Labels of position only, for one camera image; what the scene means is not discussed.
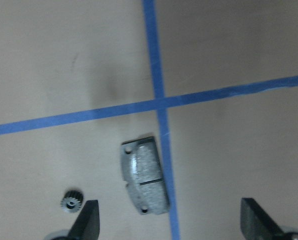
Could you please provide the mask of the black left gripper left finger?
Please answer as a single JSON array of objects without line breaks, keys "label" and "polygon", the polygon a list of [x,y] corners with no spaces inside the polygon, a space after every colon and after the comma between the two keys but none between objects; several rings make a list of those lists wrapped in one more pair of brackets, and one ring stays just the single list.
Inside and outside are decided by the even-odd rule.
[{"label": "black left gripper left finger", "polygon": [[71,227],[69,240],[97,240],[100,235],[100,213],[98,200],[86,201]]}]

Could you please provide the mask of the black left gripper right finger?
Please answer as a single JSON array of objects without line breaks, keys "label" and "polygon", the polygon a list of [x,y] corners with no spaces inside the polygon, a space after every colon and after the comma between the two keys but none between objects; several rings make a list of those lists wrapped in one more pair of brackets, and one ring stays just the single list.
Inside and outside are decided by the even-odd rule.
[{"label": "black left gripper right finger", "polygon": [[246,240],[280,240],[285,235],[254,198],[241,199],[240,230]]}]

